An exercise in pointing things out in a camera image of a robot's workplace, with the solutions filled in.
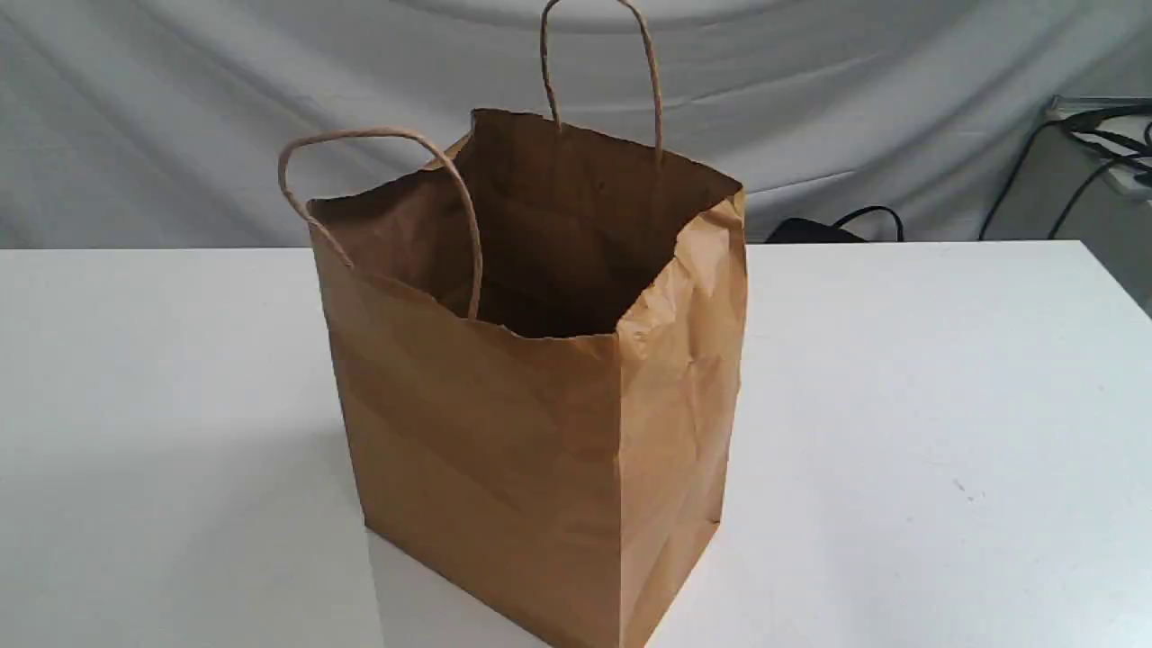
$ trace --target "white backdrop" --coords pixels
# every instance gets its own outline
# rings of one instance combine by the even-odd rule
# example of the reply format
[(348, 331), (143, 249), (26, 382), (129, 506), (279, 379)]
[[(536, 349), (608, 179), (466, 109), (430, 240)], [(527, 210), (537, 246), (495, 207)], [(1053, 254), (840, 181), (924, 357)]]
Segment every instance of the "white backdrop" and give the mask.
[[(0, 247), (301, 244), (274, 180), (285, 142), (389, 125), (446, 146), (473, 106), (544, 110), (543, 3), (0, 0)], [(1152, 93), (1150, 0), (637, 3), (668, 148), (744, 182), (753, 238), (871, 203), (911, 239), (970, 238), (1052, 93)], [(628, 12), (552, 15), (566, 120), (650, 142)], [(293, 180), (361, 190), (425, 157), (331, 145)]]

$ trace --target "paper bag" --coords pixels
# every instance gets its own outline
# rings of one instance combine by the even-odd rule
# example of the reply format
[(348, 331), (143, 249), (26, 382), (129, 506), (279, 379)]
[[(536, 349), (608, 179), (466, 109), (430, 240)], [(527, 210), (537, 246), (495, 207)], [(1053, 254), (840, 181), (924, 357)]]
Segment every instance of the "paper bag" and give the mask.
[[(548, 85), (553, 121), (477, 110), (454, 160), (374, 129), (280, 164), (367, 526), (559, 647), (646, 642), (720, 522), (740, 385), (743, 189), (662, 150), (643, 32), (654, 148)], [(301, 206), (288, 156), (350, 136), (438, 163)]]

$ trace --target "black cable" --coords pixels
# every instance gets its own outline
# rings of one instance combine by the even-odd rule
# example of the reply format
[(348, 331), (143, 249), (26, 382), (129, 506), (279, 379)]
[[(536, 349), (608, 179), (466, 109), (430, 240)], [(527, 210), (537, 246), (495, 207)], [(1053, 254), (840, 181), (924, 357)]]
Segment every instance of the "black cable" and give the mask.
[(1028, 142), (1024, 144), (1024, 149), (1020, 152), (1020, 156), (1016, 157), (1011, 172), (1008, 173), (1008, 180), (1005, 182), (1003, 188), (1000, 189), (1000, 195), (996, 196), (996, 202), (992, 203), (992, 209), (988, 210), (988, 216), (984, 217), (984, 224), (980, 225), (980, 235), (977, 238), (977, 241), (983, 241), (985, 234), (988, 233), (988, 225), (992, 225), (992, 218), (996, 214), (996, 211), (1005, 202), (1005, 198), (1008, 197), (1008, 190), (1011, 189), (1013, 183), (1016, 182), (1016, 176), (1020, 174), (1021, 167), (1024, 166), (1024, 160), (1028, 159), (1028, 153), (1032, 150), (1032, 144), (1036, 144), (1036, 138), (1040, 136), (1040, 133), (1043, 133), (1045, 128), (1060, 125), (1062, 121), (1063, 120), (1046, 121), (1040, 126), (1037, 126), (1036, 129), (1032, 130), (1032, 134), (1028, 136)]
[(900, 241), (901, 243), (903, 243), (904, 242), (904, 221), (900, 219), (900, 216), (895, 211), (893, 211), (892, 208), (887, 208), (887, 206), (884, 206), (884, 205), (872, 205), (872, 206), (866, 206), (866, 208), (863, 208), (863, 209), (858, 209), (858, 210), (854, 211), (852, 213), (849, 213), (848, 216), (846, 216), (846, 217), (841, 218), (840, 220), (833, 223), (832, 226), (835, 227), (836, 229), (840, 229), (844, 225), (848, 225), (849, 223), (856, 220), (857, 218), (864, 216), (865, 213), (871, 213), (873, 211), (886, 211), (886, 212), (888, 212), (888, 213), (892, 214), (892, 219), (896, 221), (896, 240)]
[(1101, 175), (1107, 173), (1108, 169), (1111, 169), (1116, 165), (1123, 164), (1126, 160), (1152, 157), (1152, 155), (1150, 153), (1152, 152), (1139, 151), (1128, 156), (1116, 156), (1111, 160), (1098, 166), (1096, 171), (1089, 174), (1089, 176), (1084, 180), (1084, 182), (1082, 182), (1081, 186), (1076, 188), (1076, 193), (1073, 194), (1073, 197), (1068, 198), (1068, 203), (1064, 205), (1063, 211), (1060, 212), (1060, 217), (1056, 218), (1056, 221), (1052, 225), (1052, 229), (1048, 231), (1048, 240), (1051, 241), (1056, 238), (1056, 234), (1060, 232), (1060, 228), (1063, 227), (1064, 225), (1064, 220), (1068, 220), (1068, 214), (1073, 212), (1073, 208), (1076, 206), (1076, 203), (1079, 202), (1081, 196), (1084, 195), (1084, 191), (1087, 190), (1087, 188), (1092, 184), (1092, 182), (1096, 182), (1097, 178), (1100, 178)]

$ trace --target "white table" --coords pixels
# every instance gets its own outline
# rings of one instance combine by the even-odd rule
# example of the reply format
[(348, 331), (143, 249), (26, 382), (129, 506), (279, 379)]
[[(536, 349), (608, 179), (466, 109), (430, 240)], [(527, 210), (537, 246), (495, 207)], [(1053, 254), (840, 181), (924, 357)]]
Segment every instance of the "white table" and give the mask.
[[(750, 268), (651, 646), (1152, 645), (1152, 322), (1079, 244)], [(0, 645), (540, 646), (363, 530), (308, 250), (0, 253)]]

